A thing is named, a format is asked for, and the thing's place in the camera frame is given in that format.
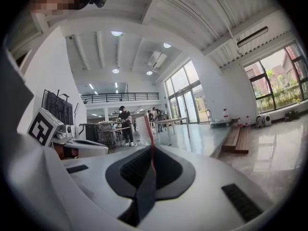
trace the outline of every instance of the recessed light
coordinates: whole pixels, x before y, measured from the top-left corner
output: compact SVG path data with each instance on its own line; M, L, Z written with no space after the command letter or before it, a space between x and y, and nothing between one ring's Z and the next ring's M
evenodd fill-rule
M170 44L167 44L167 43L164 43L164 47L165 47L165 48L170 48L171 45L170 45Z
M111 33L114 36L120 36L122 34L122 32L115 32L115 31L111 31Z

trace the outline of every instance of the glossy floor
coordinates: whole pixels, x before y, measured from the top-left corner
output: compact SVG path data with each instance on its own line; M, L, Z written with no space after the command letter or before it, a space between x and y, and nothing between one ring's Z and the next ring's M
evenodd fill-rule
M244 173L277 202L291 189L307 142L308 115L304 115L298 121L250 129L247 155L221 153L218 159Z
M186 125L175 125L176 134L173 134L170 127L171 147L180 148L196 154L204 154L206 156L217 157L221 144L228 135L230 128L210 128L209 125L191 124L189 125L191 137L188 137ZM155 144L169 145L168 134L166 128L163 132L154 135ZM134 132L134 142L140 139L139 133ZM115 152L127 149L126 147L118 147Z

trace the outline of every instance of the ceiling light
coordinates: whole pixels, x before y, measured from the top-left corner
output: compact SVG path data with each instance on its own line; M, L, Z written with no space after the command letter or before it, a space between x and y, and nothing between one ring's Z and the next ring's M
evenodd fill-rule
M164 47L165 47L165 48L170 48L171 45L169 45L169 44L167 44L167 43L164 43Z
M260 37L261 35L267 33L268 31L269 31L269 28L267 26L261 28L257 32L254 32L253 34L249 35L248 37L245 37L241 41L238 41L237 42L237 47L241 47L241 46L247 44L248 42L256 39L257 37Z
M114 36L120 36L122 34L122 32L115 32L115 31L111 31L111 33Z

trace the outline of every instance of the table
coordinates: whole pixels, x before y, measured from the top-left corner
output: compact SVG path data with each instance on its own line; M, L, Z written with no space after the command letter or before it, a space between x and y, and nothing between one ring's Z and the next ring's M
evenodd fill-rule
M170 139L170 129L168 124L171 123L172 128L173 128L173 134L175 134L175 130L174 130L174 123L176 121L182 121L182 120L186 120L186 126L187 126L187 133L188 133L188 137L191 136L190 132L189 132L189 126L188 126L188 118L187 117L181 117L181 118L175 118L175 119L168 119L168 120L162 120L162 121L154 121L153 123L156 124L167 124L167 133L168 133L168 138L169 138L169 145L171 145L171 139ZM158 126L155 126L156 129L156 133L158 136Z
M99 131L99 133L111 133L111 132L116 132L116 134L117 135L119 135L119 139L120 139L120 145L122 146L122 141L123 141L123 138L124 138L124 136L123 136L123 134L122 134L122 140L121 140L121 138L120 138L120 133L118 133L119 131L122 131L122 130L124 130L124 129L128 129L128 128L130 128L130 127L127 127L127 128L116 128L116 129L107 129L107 130L101 130L101 131Z

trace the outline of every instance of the man in black shirt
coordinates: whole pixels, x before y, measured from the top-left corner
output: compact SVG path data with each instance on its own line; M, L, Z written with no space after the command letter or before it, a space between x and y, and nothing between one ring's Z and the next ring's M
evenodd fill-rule
M132 131L132 128L131 128L131 114L129 111L127 111L125 109L124 106L121 106L119 108L120 111L122 111L122 113L119 114L119 118L122 119L122 127L123 128L128 128L128 129L124 129L122 130L123 132L123 136L125 138L125 141L126 141L126 145L129 145L129 146L134 146L134 138L133 138L133 131Z
M158 121L162 121L163 120L163 113L161 110L156 109L155 107L153 107L153 110L157 112L157 120ZM158 132L162 132L163 131L163 124L158 124Z

